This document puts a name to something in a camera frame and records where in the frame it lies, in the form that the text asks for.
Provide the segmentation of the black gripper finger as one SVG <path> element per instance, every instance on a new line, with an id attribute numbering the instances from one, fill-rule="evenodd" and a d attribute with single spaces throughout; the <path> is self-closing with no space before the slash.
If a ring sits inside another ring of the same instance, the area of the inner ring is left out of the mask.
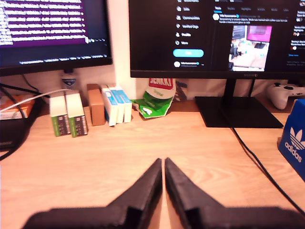
<path id="1" fill-rule="evenodd" d="M 170 159 L 165 159 L 165 185 L 170 200 L 186 229 L 203 229 L 204 220 L 200 211 L 204 207 L 213 210 L 224 206 L 212 198 L 195 183 Z"/>
<path id="2" fill-rule="evenodd" d="M 108 229 L 147 229 L 162 194 L 162 160 L 156 159 L 142 176 L 107 206 Z"/>

